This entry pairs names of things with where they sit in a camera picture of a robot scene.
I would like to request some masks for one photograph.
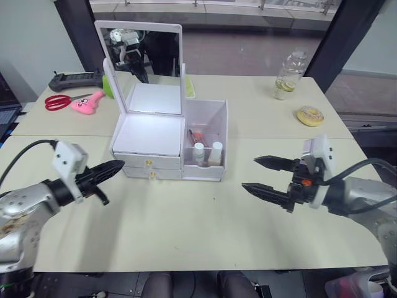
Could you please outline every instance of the red scissors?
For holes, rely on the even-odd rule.
[[[57,111],[70,105],[76,99],[91,96],[92,94],[84,94],[75,97],[70,97],[63,94],[52,95],[44,100],[45,108],[48,111]]]

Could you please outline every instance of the white table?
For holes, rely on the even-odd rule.
[[[229,138],[313,138],[327,133],[329,138],[350,138],[350,134],[332,105],[312,78],[302,78],[295,98],[278,101],[272,97],[274,77],[190,75],[197,99],[227,99],[229,104]],[[76,96],[93,93],[97,88],[62,91]],[[100,100],[94,115],[83,115],[66,107],[49,112],[44,100],[54,92],[48,88],[37,100],[13,135],[94,135],[111,136],[118,119],[116,101]],[[315,106],[324,114],[319,127],[307,127],[295,117],[301,106]]]
[[[12,136],[0,149],[0,172],[28,143],[49,136]],[[109,137],[66,136],[89,153],[89,166],[111,159]],[[365,158],[351,139],[331,140],[336,171]],[[386,264],[372,234],[325,207],[297,205],[292,214],[241,187],[259,182],[286,191],[292,177],[252,161],[262,155],[300,156],[298,138],[229,140],[222,183],[150,181],[119,173],[100,184],[110,204],[90,197],[70,204],[44,226],[36,271],[162,271],[305,269]],[[48,145],[31,149],[2,191],[56,179]],[[378,179],[368,166],[355,176]]]

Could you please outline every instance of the laptop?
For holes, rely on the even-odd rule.
[[[0,73],[0,140],[22,109],[6,80]]]

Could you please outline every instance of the donut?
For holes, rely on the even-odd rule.
[[[310,106],[303,106],[297,111],[297,117],[303,124],[307,126],[319,126],[324,116],[318,109]]]

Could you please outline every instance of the pink toy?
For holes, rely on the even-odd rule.
[[[80,113],[91,115],[95,113],[95,108],[98,105],[98,100],[104,95],[105,92],[98,91],[89,97],[73,101],[70,106],[72,107],[72,109]]]

